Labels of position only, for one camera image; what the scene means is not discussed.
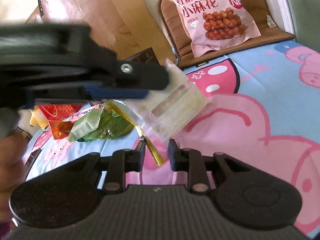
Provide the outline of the person's left hand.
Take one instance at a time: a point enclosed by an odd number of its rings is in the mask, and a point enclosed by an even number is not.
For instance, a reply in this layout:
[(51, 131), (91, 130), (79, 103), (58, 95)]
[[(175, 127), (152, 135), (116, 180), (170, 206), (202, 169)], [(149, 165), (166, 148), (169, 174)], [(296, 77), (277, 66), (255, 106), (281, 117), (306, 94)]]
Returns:
[(1, 139), (1, 223), (11, 220), (9, 198), (25, 179), (22, 157), (26, 146), (27, 141), (19, 131)]

